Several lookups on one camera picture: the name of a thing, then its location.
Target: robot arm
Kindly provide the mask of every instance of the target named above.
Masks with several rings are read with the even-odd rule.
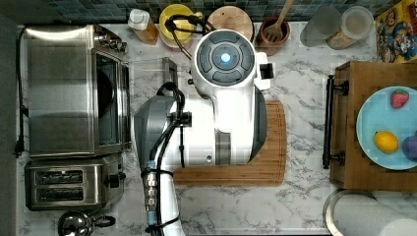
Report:
[[[267,135],[265,100],[254,84],[252,44],[233,30],[202,38],[192,75],[201,97],[157,95],[135,114],[135,141],[144,181],[149,232],[184,235],[172,173],[186,166],[246,164]]]

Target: toaster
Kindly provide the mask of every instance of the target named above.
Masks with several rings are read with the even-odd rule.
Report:
[[[83,159],[33,159],[25,166],[30,210],[101,209],[124,191],[120,153]]]

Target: blue plate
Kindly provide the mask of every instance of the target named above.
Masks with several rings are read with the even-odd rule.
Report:
[[[390,105],[390,95],[396,89],[409,92],[410,99],[399,109]],[[378,131],[390,131],[399,141],[396,152],[385,153],[374,144],[374,135]],[[375,163],[392,170],[405,170],[417,166],[417,162],[408,159],[402,150],[405,138],[417,131],[417,90],[407,87],[389,87],[375,92],[366,100],[359,111],[356,121],[356,134],[362,150]]]

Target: white countertop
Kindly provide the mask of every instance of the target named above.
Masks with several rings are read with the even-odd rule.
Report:
[[[322,167],[325,128],[326,81],[335,67],[349,61],[375,61],[376,47],[358,41],[336,51],[325,44],[305,47],[299,39],[305,23],[290,23],[291,34],[269,61],[275,64],[275,80],[264,92],[266,99],[278,99],[287,123],[287,161],[284,182],[277,187],[187,187],[176,193],[185,233],[188,234],[328,234],[322,211],[327,197],[336,187],[329,170]],[[189,60],[173,52],[161,40],[157,45],[142,44],[127,25],[105,25],[128,42],[126,61],[170,57],[178,64],[180,89],[191,78]],[[156,94],[160,86],[152,72],[135,76],[131,83],[132,112]],[[24,172],[28,156],[19,161],[18,231],[20,235],[58,235],[56,223],[63,211],[31,212],[25,207]],[[116,225],[98,228],[93,235],[142,235],[146,211],[138,159],[132,151],[124,153],[127,174],[122,200],[110,211]],[[375,192],[384,204],[417,216],[417,195]]]

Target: wooden cutting board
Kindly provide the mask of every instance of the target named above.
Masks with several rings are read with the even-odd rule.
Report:
[[[225,6],[212,12],[208,21],[217,30],[236,30],[248,40],[254,39],[255,28],[249,15],[238,7]]]
[[[267,140],[246,165],[186,167],[174,173],[175,185],[278,186],[284,179],[287,150],[285,114],[281,102],[267,101]]]

